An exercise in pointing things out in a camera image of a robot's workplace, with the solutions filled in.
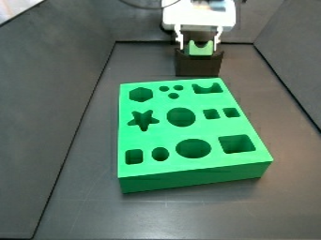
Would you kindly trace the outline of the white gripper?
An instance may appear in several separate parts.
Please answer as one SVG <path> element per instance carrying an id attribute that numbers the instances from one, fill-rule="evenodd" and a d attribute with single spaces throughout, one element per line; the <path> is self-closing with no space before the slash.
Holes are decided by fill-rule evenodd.
<path id="1" fill-rule="evenodd" d="M 235 25 L 235 4 L 232 0 L 161 0 L 161 24 L 167 30 L 173 29 L 179 50 L 184 51 L 183 30 L 207 31 L 212 27 L 212 52 L 220 43 L 223 30 L 230 31 Z"/>

